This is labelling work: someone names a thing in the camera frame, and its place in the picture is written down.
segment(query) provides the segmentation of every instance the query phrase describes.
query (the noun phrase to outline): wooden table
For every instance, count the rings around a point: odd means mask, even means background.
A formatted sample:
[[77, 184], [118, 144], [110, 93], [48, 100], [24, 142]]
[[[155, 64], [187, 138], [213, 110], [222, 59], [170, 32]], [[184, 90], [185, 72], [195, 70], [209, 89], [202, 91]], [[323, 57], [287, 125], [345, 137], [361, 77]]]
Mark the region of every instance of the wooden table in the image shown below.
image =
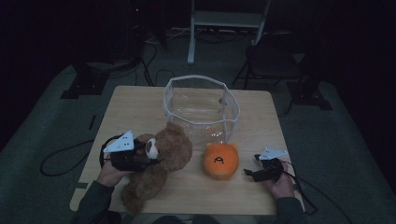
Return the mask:
[[[98, 162], [101, 145], [110, 137], [133, 130], [156, 133], [166, 124], [163, 113], [162, 87], [118, 86], [108, 105], [101, 127], [96, 135], [91, 154], [85, 164], [79, 183], [88, 184], [76, 189], [70, 203], [74, 211], [86, 190], [100, 173]], [[169, 175], [160, 194], [146, 202], [144, 213], [166, 214], [220, 214], [273, 215], [275, 202], [261, 183], [246, 176], [244, 169], [261, 170], [254, 154], [265, 147], [287, 149], [276, 110], [267, 91], [232, 91], [240, 105], [241, 114], [231, 141], [238, 145], [240, 163], [235, 175], [225, 181], [211, 179], [204, 174], [201, 161], [203, 151], [194, 149], [187, 166]], [[280, 158], [290, 161], [289, 155]], [[128, 183], [124, 177], [113, 193], [110, 210], [125, 212], [120, 191]]]

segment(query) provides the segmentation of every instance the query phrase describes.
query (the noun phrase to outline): brown teddy bear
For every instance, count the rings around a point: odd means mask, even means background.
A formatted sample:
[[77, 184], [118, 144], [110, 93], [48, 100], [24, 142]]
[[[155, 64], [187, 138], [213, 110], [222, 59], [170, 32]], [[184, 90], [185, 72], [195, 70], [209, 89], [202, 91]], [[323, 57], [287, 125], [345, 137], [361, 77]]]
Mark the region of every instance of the brown teddy bear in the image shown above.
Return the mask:
[[[155, 139], [154, 149], [149, 148], [152, 138]], [[148, 166], [144, 172], [131, 174], [131, 181], [121, 192], [125, 207], [133, 215], [142, 210], [145, 201], [161, 191], [168, 174], [182, 169], [192, 155], [190, 139], [184, 134], [183, 128], [173, 122], [167, 122], [166, 128], [156, 135], [142, 134], [137, 140], [147, 143], [148, 157], [154, 155], [159, 162]]]

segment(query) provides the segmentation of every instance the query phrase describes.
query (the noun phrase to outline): hand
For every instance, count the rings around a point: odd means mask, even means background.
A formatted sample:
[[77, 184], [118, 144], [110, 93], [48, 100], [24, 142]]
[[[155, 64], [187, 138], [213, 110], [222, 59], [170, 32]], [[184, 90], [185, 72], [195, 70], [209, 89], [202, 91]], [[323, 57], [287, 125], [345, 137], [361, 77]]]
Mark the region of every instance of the hand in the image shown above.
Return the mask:
[[[288, 165], [282, 162], [283, 170], [288, 171]], [[263, 181], [263, 184], [271, 192], [275, 199], [294, 197], [293, 183], [291, 177], [282, 173], [277, 182], [273, 180]]]
[[112, 164], [110, 160], [110, 154], [107, 154], [106, 156], [107, 160], [105, 160], [105, 164], [103, 165], [102, 171], [100, 172], [97, 182], [108, 186], [108, 187], [114, 187], [120, 181], [122, 180], [123, 177], [125, 177], [128, 174], [133, 173], [133, 171], [119, 171], [117, 170]]

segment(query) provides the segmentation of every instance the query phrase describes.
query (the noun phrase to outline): gray carpet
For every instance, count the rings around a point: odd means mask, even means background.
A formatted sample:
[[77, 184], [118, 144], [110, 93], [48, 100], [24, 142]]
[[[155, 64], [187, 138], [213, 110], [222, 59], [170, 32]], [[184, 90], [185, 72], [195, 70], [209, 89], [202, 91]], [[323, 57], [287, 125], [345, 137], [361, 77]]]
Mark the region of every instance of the gray carpet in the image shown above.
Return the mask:
[[[196, 74], [213, 77], [230, 89], [240, 89], [242, 82], [234, 86], [231, 82], [244, 61], [244, 49], [250, 39], [252, 37], [245, 37], [217, 45], [198, 41], [194, 65], [187, 65], [189, 39], [169, 40], [169, 50], [153, 43], [157, 54], [149, 65], [150, 75], [157, 86], [164, 86], [172, 76]], [[147, 45], [146, 63], [154, 53], [155, 48]], [[111, 67], [101, 63], [92, 65], [101, 69]], [[73, 216], [69, 202], [84, 164], [67, 174], [49, 177], [40, 174], [40, 163], [55, 150], [95, 137], [115, 87], [147, 85], [143, 66], [139, 65], [135, 71], [112, 73], [102, 95], [60, 99], [75, 75], [74, 69], [67, 67], [53, 79], [0, 155], [2, 224], [69, 223]], [[290, 95], [286, 81], [275, 88], [266, 81], [252, 81], [248, 88], [269, 90], [278, 113], [288, 105]], [[379, 172], [335, 87], [323, 82], [319, 90], [333, 110], [295, 105], [286, 117], [279, 119], [297, 175], [330, 197], [355, 224], [396, 223], [395, 195]], [[82, 158], [91, 145], [74, 147], [53, 157], [44, 166], [45, 170], [52, 174], [66, 170]], [[306, 216], [308, 223], [347, 223], [340, 211], [313, 187], [306, 185], [304, 191], [318, 208], [316, 214]]]

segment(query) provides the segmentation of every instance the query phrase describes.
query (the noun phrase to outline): clear plastic bowl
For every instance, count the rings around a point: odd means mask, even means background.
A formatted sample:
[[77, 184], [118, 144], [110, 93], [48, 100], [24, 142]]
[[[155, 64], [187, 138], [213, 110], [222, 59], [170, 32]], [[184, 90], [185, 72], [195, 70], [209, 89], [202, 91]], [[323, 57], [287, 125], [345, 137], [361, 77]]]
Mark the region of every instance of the clear plastic bowl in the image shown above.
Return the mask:
[[184, 128], [194, 149], [228, 143], [240, 114], [239, 104], [224, 83], [196, 75], [169, 80], [163, 110], [169, 121]]

